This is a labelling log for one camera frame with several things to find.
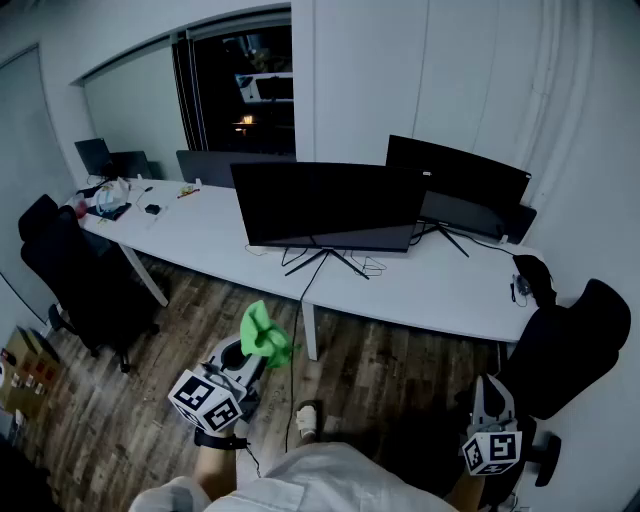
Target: wooden floor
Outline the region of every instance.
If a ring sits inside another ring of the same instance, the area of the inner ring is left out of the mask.
[[[77,337],[52,335],[64,369],[37,422],[31,422],[23,448],[51,471],[54,497],[68,512],[127,510],[140,491],[190,474],[196,456],[193,426],[173,409],[167,393],[184,369],[238,331],[249,304],[263,299],[271,317],[293,331],[294,301],[157,260],[145,264],[170,281],[171,296],[157,314],[160,334],[145,335],[131,348],[131,373],[120,373],[108,348],[94,359]],[[410,459],[411,448],[399,449],[398,442],[420,437],[420,418],[451,407],[475,375],[496,370],[495,343],[323,309],[316,321],[321,353],[311,362],[302,314],[298,320],[295,402],[322,400],[327,438],[352,442],[396,473],[402,465],[385,465],[385,448]],[[264,474],[284,453],[289,367],[267,371],[262,386],[248,435]],[[296,435],[294,424],[291,444]],[[239,452],[239,485],[256,477],[253,461]]]

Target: window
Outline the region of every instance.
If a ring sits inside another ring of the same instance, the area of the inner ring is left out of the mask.
[[[190,149],[295,155],[289,19],[219,24],[174,45]]]

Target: person's leg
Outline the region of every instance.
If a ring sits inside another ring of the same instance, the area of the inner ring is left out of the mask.
[[[298,447],[315,443],[318,432],[318,410],[313,402],[303,402],[296,411],[296,424],[300,432]]]

